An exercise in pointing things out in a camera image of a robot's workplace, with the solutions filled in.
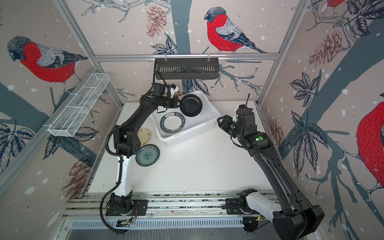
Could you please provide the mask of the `large green rimmed plate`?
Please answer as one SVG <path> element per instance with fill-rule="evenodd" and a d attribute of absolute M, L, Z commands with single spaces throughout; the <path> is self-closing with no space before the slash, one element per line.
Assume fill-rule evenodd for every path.
<path fill-rule="evenodd" d="M 160 128 L 164 133 L 174 134 L 185 126 L 185 117 L 178 112 L 165 114 L 160 120 Z"/>

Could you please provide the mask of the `black round plate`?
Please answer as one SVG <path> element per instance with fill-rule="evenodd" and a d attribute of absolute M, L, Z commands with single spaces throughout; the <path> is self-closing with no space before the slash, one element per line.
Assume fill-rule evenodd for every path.
<path fill-rule="evenodd" d="M 193 94 L 186 95 L 181 99 L 180 110 L 187 117 L 196 117 L 203 109 L 202 100 Z"/>

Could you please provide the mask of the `teal patterned small plate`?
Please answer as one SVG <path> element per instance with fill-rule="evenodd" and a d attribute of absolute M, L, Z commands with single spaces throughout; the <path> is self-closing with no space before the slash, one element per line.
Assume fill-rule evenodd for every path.
<path fill-rule="evenodd" d="M 139 166 L 149 167 L 157 162 L 160 158 L 160 149 L 153 144 L 142 146 L 137 155 L 136 162 Z"/>

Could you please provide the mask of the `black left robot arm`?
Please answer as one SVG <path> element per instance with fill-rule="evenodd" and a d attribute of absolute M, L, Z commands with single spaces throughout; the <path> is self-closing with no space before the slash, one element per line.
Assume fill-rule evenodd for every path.
<path fill-rule="evenodd" d="M 141 148 L 138 132 L 147 118 L 158 108 L 176 109 L 182 104 L 178 97 L 162 96 L 159 93 L 148 92 L 141 96 L 140 105 L 133 115 L 122 125 L 116 125 L 108 134 L 106 151 L 118 157 L 118 178 L 115 187 L 106 195 L 111 195 L 108 201 L 107 216 L 129 214 L 134 204 L 132 202 L 132 187 L 126 187 L 127 174 L 131 171 L 130 157 L 136 155 Z"/>

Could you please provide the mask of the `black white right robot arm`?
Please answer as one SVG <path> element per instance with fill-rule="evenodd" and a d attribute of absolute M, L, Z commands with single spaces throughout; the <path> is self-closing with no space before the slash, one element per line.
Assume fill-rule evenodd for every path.
<path fill-rule="evenodd" d="M 253 120 L 238 120 L 226 115 L 218 118 L 219 127 L 237 138 L 263 170 L 278 202 L 273 202 L 256 189 L 240 193 L 239 208 L 244 214 L 257 212 L 273 223 L 282 240 L 298 240 L 317 230 L 325 213 L 319 205 L 312 205 L 302 194 L 286 169 L 280 164 L 277 151 L 266 133 L 257 130 Z"/>

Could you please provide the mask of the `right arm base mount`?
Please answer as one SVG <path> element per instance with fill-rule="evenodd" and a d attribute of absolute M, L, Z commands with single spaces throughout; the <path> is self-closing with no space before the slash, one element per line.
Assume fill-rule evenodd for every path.
<path fill-rule="evenodd" d="M 225 209 L 228 215 L 249 215 L 252 213 L 244 197 L 225 199 Z"/>

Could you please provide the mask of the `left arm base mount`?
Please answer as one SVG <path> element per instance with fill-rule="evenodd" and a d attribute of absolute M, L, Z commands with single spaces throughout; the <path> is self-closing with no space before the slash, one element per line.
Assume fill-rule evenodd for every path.
<path fill-rule="evenodd" d="M 106 216 L 145 216 L 147 207 L 148 200 L 132 200 L 117 197 L 108 201 Z"/>

